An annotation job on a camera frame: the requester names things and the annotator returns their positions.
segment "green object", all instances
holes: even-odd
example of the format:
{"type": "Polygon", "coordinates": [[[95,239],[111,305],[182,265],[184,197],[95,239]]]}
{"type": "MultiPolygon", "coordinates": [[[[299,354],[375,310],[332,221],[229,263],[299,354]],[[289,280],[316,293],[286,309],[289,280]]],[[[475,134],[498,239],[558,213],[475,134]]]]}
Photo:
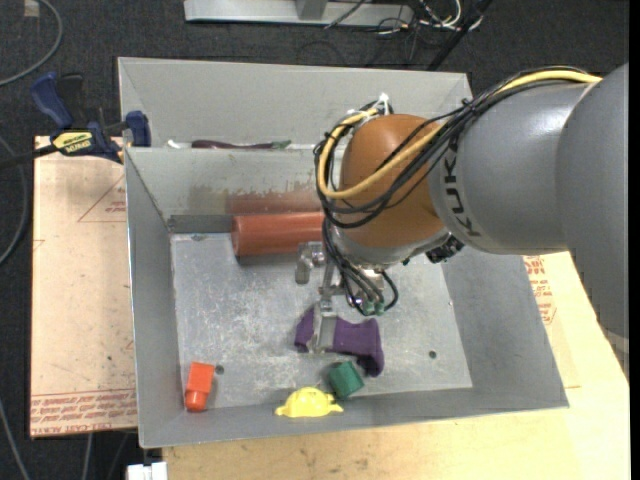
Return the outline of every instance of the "green object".
{"type": "Polygon", "coordinates": [[[375,306],[373,305],[373,302],[366,300],[364,301],[364,303],[362,304],[362,314],[364,316],[371,316],[373,315],[373,313],[375,313],[375,306]]]}
{"type": "Polygon", "coordinates": [[[364,387],[364,382],[356,367],[350,361],[344,362],[329,371],[329,383],[336,397],[344,400],[364,387]]]}

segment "metal sheet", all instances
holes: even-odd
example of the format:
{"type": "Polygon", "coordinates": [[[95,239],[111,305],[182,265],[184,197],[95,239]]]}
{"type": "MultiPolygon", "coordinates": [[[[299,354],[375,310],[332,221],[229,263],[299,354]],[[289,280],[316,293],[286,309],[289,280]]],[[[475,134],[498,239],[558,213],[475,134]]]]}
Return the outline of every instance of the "metal sheet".
{"type": "Polygon", "coordinates": [[[207,138],[312,145],[383,92],[396,112],[425,118],[471,95],[462,73],[132,58],[118,67],[123,118],[143,111],[154,146],[207,138]]]}
{"type": "MultiPolygon", "coordinates": [[[[333,124],[336,115],[339,117],[344,112],[345,101],[351,101],[349,106],[354,106],[354,99],[371,92],[377,93],[382,88],[392,89],[400,95],[401,100],[410,95],[414,104],[417,92],[422,94],[424,89],[425,94],[430,93],[426,103],[423,101],[417,108],[414,106],[414,110],[408,108],[411,107],[410,102],[402,100],[407,102],[406,106],[401,105],[402,110],[422,115],[438,113],[443,107],[455,106],[459,96],[469,96],[466,81],[463,81],[464,75],[316,70],[226,63],[212,63],[215,66],[192,62],[186,64],[129,60],[124,63],[126,69],[121,71],[123,102],[142,102],[145,105],[143,110],[150,114],[151,122],[156,123],[154,126],[159,126],[165,133],[173,133],[173,137],[186,137],[194,131],[200,133],[202,130],[197,130],[200,119],[195,119],[200,117],[210,130],[215,129],[215,123],[222,130],[240,128],[246,134],[243,138],[248,140],[256,138],[255,130],[273,132],[268,128],[269,124],[273,124],[276,133],[288,129],[289,133],[300,133],[299,136],[307,137],[311,142],[313,126],[318,127],[321,123],[320,129],[323,129],[327,122],[330,123],[328,126],[333,124]],[[210,91],[212,79],[204,76],[207,73],[217,81],[236,77],[232,86],[239,88],[238,93],[245,92],[243,105],[240,105],[240,101],[236,101],[236,104],[238,109],[244,111],[246,119],[237,118],[237,109],[233,117],[210,111],[217,107],[208,103],[206,98],[217,101],[224,98],[217,95],[216,91],[210,91]],[[181,94],[186,94],[185,91],[190,87],[195,95],[190,102],[196,105],[191,110],[200,114],[181,115],[188,102],[180,102],[176,97],[166,98],[166,94],[154,95],[152,88],[154,85],[157,87],[157,77],[161,79],[162,86],[178,88],[179,93],[183,91],[181,94]],[[301,91],[310,81],[315,91],[304,93],[310,95],[308,100],[298,94],[298,101],[293,101],[288,93],[269,102],[261,98],[260,91],[264,84],[273,83],[275,90],[286,86],[297,87],[301,91]],[[323,87],[332,83],[338,83],[345,91],[340,94],[323,91],[323,87]],[[136,92],[137,88],[141,88],[142,94],[136,92]],[[292,108],[287,106],[289,104],[295,107],[293,114],[292,108]],[[298,114],[309,119],[282,117],[298,114]],[[304,122],[304,126],[299,127],[301,122],[304,122]]],[[[282,368],[282,372],[285,372],[282,378],[275,373],[280,374],[276,368],[281,360],[279,358],[293,359],[289,348],[291,331],[297,312],[307,303],[310,292],[293,295],[293,290],[278,291],[286,283],[293,284],[293,272],[289,267],[279,270],[282,264],[272,261],[267,265],[244,264],[242,269],[234,266],[229,261],[228,237],[224,234],[207,235],[200,240],[202,237],[178,236],[176,230],[179,227],[183,233],[189,234],[210,232],[212,229],[207,230],[207,226],[213,225],[217,226],[215,231],[224,231],[224,223],[227,222],[224,219],[229,214],[226,203],[216,206],[213,204],[216,199],[208,195],[229,193],[229,187],[244,191],[245,200],[236,199],[235,204],[249,201],[250,211],[269,212],[277,207],[275,202],[279,198],[289,204],[291,192],[296,194],[296,187],[310,197],[313,194],[309,192],[312,191],[311,186],[283,184],[283,179],[279,178],[273,166],[269,167],[270,161],[277,159],[277,172],[289,173],[284,178],[306,176],[308,179],[309,166],[306,160],[296,156],[304,156],[308,151],[280,156],[271,156],[273,152],[262,152],[265,155],[263,157],[237,155],[233,159],[235,174],[226,178],[226,167],[220,170],[211,168],[215,165],[214,158],[220,158],[220,155],[207,154],[211,151],[184,150],[168,157],[169,153],[166,148],[152,147],[144,152],[130,148],[125,155],[136,382],[140,443],[143,447],[333,432],[566,405],[562,383],[522,259],[516,256],[491,256],[465,249],[443,265],[446,287],[441,282],[441,274],[434,274],[439,270],[434,270],[431,265],[412,265],[410,268],[416,272],[411,275],[415,275],[415,278],[404,279],[404,272],[396,274],[398,281],[403,283],[401,297],[409,305],[415,303],[415,308],[403,307],[404,312],[417,310],[432,296],[437,301],[433,307],[438,309],[414,315],[415,322],[419,322],[420,326],[411,325],[409,334],[403,335],[406,352],[402,355],[397,345],[398,336],[400,330],[405,329],[403,326],[407,325],[407,321],[401,311],[395,311],[401,308],[394,308],[393,313],[384,317],[390,317],[388,322],[383,322],[383,337],[385,346],[388,344],[390,347],[390,362],[383,375],[388,375],[391,380],[394,368],[398,368],[399,372],[414,378],[396,378],[386,385],[387,391],[382,389],[385,381],[380,378],[378,380],[382,382],[377,384],[377,388],[373,383],[367,388],[380,389],[379,392],[369,392],[366,396],[356,396],[346,401],[345,412],[339,415],[304,421],[274,416],[274,409],[284,402],[285,391],[288,393],[294,385],[298,385],[296,383],[309,380],[309,377],[304,377],[306,372],[302,372],[304,378],[296,379],[296,371],[300,373],[300,370],[291,366],[282,368]],[[271,175],[258,172],[257,165],[262,165],[271,175]],[[256,195],[269,193],[270,185],[273,189],[269,196],[270,203],[264,206],[264,200],[256,198],[256,195]],[[199,199],[191,198],[197,204],[189,202],[189,194],[194,192],[203,194],[199,199]],[[220,263],[220,258],[227,258],[226,263],[220,263]],[[224,280],[225,286],[215,284],[220,279],[224,280]],[[230,283],[238,279],[244,284],[231,286],[230,283]],[[269,293],[269,286],[279,288],[269,293]],[[457,331],[452,327],[450,307],[445,304],[449,300],[447,291],[453,301],[457,331]],[[279,297],[285,297],[286,303],[279,297]],[[257,314],[231,317],[223,313],[222,305],[215,306],[214,301],[224,298],[232,301],[230,304],[235,304],[239,312],[243,308],[257,308],[257,314]],[[210,319],[209,324],[200,325],[202,319],[206,318],[210,319]],[[269,319],[274,321],[272,329],[267,324],[269,319]],[[252,324],[258,321],[264,321],[265,325],[253,329],[252,324]],[[202,334],[192,340],[190,336],[196,332],[202,334]],[[460,337],[461,348],[455,344],[456,336],[460,337]],[[225,340],[233,346],[225,347],[225,340]],[[249,355],[245,359],[236,358],[232,354],[234,348],[249,355]],[[435,361],[428,356],[431,349],[438,354],[435,361]],[[203,359],[221,362],[225,366],[225,373],[219,378],[218,391],[212,400],[214,404],[219,401],[221,406],[204,413],[188,413],[183,404],[184,369],[181,363],[184,365],[196,354],[209,351],[213,355],[203,359]],[[265,351],[268,352],[267,358],[261,356],[265,351]],[[217,354],[227,355],[214,357],[217,354]],[[426,364],[419,364],[420,355],[426,364]],[[462,364],[463,356],[466,367],[462,364]],[[446,367],[438,370],[438,364],[445,362],[446,367]],[[268,367],[272,367],[274,372],[269,386],[266,385],[265,376],[257,374],[258,368],[268,367]],[[416,368],[417,374],[411,373],[416,368]],[[244,377],[240,376],[241,369],[245,369],[244,377]],[[231,400],[234,382],[242,382],[247,390],[256,391],[242,395],[246,396],[242,403],[249,405],[231,406],[239,400],[235,397],[235,402],[231,400]]],[[[247,206],[236,206],[235,210],[238,208],[247,210],[247,206]]],[[[318,369],[322,367],[320,363],[316,366],[318,369]]]]}
{"type": "MultiPolygon", "coordinates": [[[[318,384],[330,390],[326,370],[353,358],[300,353],[293,345],[296,324],[318,297],[323,269],[299,286],[295,257],[241,264],[226,233],[175,235],[171,245],[185,386],[190,362],[203,361],[224,367],[212,408],[275,404],[318,384]]],[[[471,387],[441,267],[417,259],[388,273],[401,297],[378,318],[385,369],[365,379],[356,395],[471,387]]],[[[341,318],[364,320],[344,297],[333,302],[341,318]]]]}

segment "purple object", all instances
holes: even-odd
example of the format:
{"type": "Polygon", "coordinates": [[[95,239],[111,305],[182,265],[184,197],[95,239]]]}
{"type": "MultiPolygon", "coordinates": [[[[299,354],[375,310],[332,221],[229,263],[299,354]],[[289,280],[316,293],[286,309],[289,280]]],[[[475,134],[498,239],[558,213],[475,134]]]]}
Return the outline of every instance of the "purple object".
{"type": "MultiPolygon", "coordinates": [[[[308,343],[313,338],[313,308],[308,310],[296,327],[295,346],[308,352],[308,343]]],[[[343,318],[336,319],[333,346],[329,352],[356,356],[357,363],[371,377],[377,377],[384,369],[384,352],[380,339],[380,328],[375,318],[352,324],[343,318]]]]}
{"type": "Polygon", "coordinates": [[[294,345],[301,352],[309,352],[307,343],[313,338],[313,308],[307,311],[296,327],[296,339],[294,345]]]}
{"type": "Polygon", "coordinates": [[[352,324],[338,317],[331,351],[357,356],[358,364],[371,377],[377,377],[384,369],[380,328],[375,318],[352,324]]]}

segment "clamp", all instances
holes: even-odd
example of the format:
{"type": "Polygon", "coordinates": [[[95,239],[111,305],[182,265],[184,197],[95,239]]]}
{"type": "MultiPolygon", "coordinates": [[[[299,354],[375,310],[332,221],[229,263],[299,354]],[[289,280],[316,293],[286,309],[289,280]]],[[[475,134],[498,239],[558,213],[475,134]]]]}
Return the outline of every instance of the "clamp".
{"type": "Polygon", "coordinates": [[[57,79],[55,72],[46,73],[31,85],[30,92],[38,109],[57,126],[49,138],[51,145],[38,150],[38,156],[59,151],[65,156],[91,155],[121,163],[122,147],[110,134],[125,129],[131,131],[132,145],[151,145],[148,121],[140,111],[129,112],[123,122],[111,126],[105,125],[102,109],[98,116],[88,120],[80,74],[57,79]]]}

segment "black cable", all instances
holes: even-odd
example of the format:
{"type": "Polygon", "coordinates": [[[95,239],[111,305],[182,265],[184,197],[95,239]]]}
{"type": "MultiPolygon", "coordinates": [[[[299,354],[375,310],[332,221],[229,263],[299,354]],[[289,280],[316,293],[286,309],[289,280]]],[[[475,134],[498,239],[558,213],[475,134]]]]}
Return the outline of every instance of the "black cable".
{"type": "Polygon", "coordinates": [[[333,20],[331,23],[329,23],[325,28],[325,30],[335,27],[336,25],[339,25],[340,23],[342,23],[344,20],[346,20],[349,16],[351,16],[354,12],[356,12],[358,9],[360,9],[360,7],[362,6],[362,4],[364,4],[367,0],[358,0],[358,2],[351,8],[349,9],[347,12],[345,12],[342,16],[336,18],[335,20],[333,20]]]}
{"type": "Polygon", "coordinates": [[[442,62],[447,58],[451,50],[453,50],[460,40],[465,36],[473,24],[478,20],[478,17],[487,10],[493,0],[480,0],[476,5],[472,5],[469,12],[462,20],[462,25],[456,30],[452,36],[449,37],[447,42],[440,49],[436,57],[431,61],[431,64],[427,67],[427,71],[435,71],[440,67],[442,62]]]}
{"type": "Polygon", "coordinates": [[[120,441],[120,445],[118,446],[118,450],[116,454],[113,456],[113,460],[111,461],[111,466],[109,467],[109,471],[107,472],[107,476],[105,480],[111,480],[113,478],[113,474],[116,472],[116,468],[118,467],[118,461],[120,460],[120,456],[122,455],[122,451],[124,450],[125,444],[127,444],[127,440],[129,439],[130,434],[125,432],[122,441],[120,441]]]}
{"type": "Polygon", "coordinates": [[[393,306],[397,304],[398,299],[400,299],[400,294],[398,293],[398,288],[396,287],[396,284],[389,277],[389,274],[387,274],[384,270],[380,271],[380,274],[382,274],[382,277],[387,282],[387,284],[389,285],[389,288],[391,288],[391,291],[393,292],[393,299],[391,300],[391,302],[389,302],[389,304],[387,304],[384,307],[385,312],[387,312],[389,309],[391,309],[393,306]]]}
{"type": "Polygon", "coordinates": [[[13,158],[10,158],[9,160],[3,160],[2,162],[0,162],[0,171],[4,169],[9,169],[10,167],[15,167],[20,164],[26,164],[27,162],[30,162],[34,158],[40,158],[41,156],[46,156],[51,153],[55,153],[56,151],[58,151],[58,148],[56,148],[53,145],[49,145],[40,149],[36,149],[34,151],[29,151],[28,153],[15,155],[13,158]]]}
{"type": "MultiPolygon", "coordinates": [[[[541,72],[541,71],[553,70],[553,69],[568,69],[571,71],[584,73],[584,71],[577,68],[573,68],[573,67],[551,66],[551,67],[545,67],[545,68],[525,70],[509,77],[506,80],[501,81],[500,83],[496,84],[494,87],[481,93],[474,100],[470,102],[466,102],[466,104],[463,107],[449,113],[450,115],[454,115],[454,117],[449,121],[447,121],[442,126],[442,128],[438,131],[436,136],[434,136],[434,139],[425,146],[422,152],[420,152],[416,157],[413,158],[413,160],[409,163],[409,165],[407,165],[403,169],[403,171],[396,178],[396,180],[394,180],[391,187],[384,194],[381,194],[377,198],[373,199],[372,201],[369,201],[364,205],[360,205],[358,207],[352,206],[351,208],[346,209],[346,208],[337,207],[335,203],[330,202],[318,190],[318,194],[323,204],[323,208],[325,209],[325,214],[327,215],[328,220],[334,225],[336,225],[337,227],[343,227],[347,229],[362,226],[367,222],[370,222],[371,220],[373,220],[373,218],[380,215],[382,211],[384,211],[385,209],[388,209],[389,207],[388,203],[391,197],[393,196],[393,194],[397,190],[399,190],[402,186],[404,186],[416,174],[416,172],[420,168],[422,168],[429,160],[431,160],[437,154],[439,150],[443,148],[445,144],[448,144],[450,140],[457,137],[462,132],[464,127],[467,126],[472,119],[477,118],[480,114],[482,114],[483,112],[486,112],[486,110],[491,108],[491,106],[497,104],[499,101],[502,101],[503,99],[508,98],[509,96],[517,92],[528,90],[540,85],[566,83],[563,80],[540,80],[540,81],[535,81],[528,84],[523,84],[507,91],[501,90],[503,87],[506,86],[506,84],[510,83],[511,81],[521,76],[524,76],[526,74],[541,72]],[[367,217],[360,219],[356,222],[350,222],[347,224],[337,220],[334,217],[334,215],[332,215],[332,213],[335,213],[335,214],[364,213],[374,207],[375,209],[372,210],[367,217]]],[[[439,159],[444,155],[445,151],[446,149],[442,149],[436,161],[430,166],[427,174],[431,172],[431,170],[437,164],[439,159]]]]}
{"type": "Polygon", "coordinates": [[[11,448],[11,452],[13,453],[13,458],[15,459],[16,464],[18,465],[18,469],[20,469],[22,478],[24,480],[31,480],[31,477],[29,476],[29,472],[27,471],[27,468],[25,467],[24,462],[22,462],[22,457],[20,457],[20,451],[18,450],[16,441],[13,438],[11,429],[9,428],[9,420],[7,418],[6,413],[4,412],[4,405],[2,404],[2,398],[0,398],[0,420],[2,420],[4,433],[7,436],[7,440],[9,441],[9,447],[11,448]]]}
{"type": "Polygon", "coordinates": [[[56,36],[56,40],[53,43],[53,46],[44,55],[44,57],[42,57],[38,62],[36,62],[35,64],[32,64],[31,66],[29,66],[27,69],[21,71],[20,73],[18,73],[16,75],[13,75],[13,76],[10,76],[9,78],[5,78],[3,80],[0,80],[0,87],[2,87],[3,85],[8,85],[11,82],[15,82],[16,80],[19,80],[20,78],[25,77],[29,73],[32,73],[33,71],[38,69],[45,62],[47,62],[53,56],[54,53],[56,53],[56,51],[58,50],[58,47],[60,46],[60,43],[62,42],[62,34],[64,32],[64,25],[62,24],[62,18],[60,17],[60,13],[47,0],[34,0],[34,1],[41,3],[42,5],[44,5],[47,9],[49,9],[53,13],[53,15],[56,18],[56,22],[58,24],[58,35],[56,36]]]}
{"type": "MultiPolygon", "coordinates": [[[[7,142],[0,137],[0,144],[2,147],[11,155],[15,157],[15,153],[13,149],[7,144],[7,142]]],[[[20,183],[22,185],[22,215],[20,217],[20,223],[18,224],[18,228],[16,229],[15,234],[13,235],[13,239],[9,243],[8,247],[0,256],[0,266],[13,254],[20,242],[20,239],[24,236],[27,228],[29,226],[29,185],[27,184],[27,176],[24,173],[24,168],[22,166],[18,167],[18,171],[20,172],[20,183]]]]}

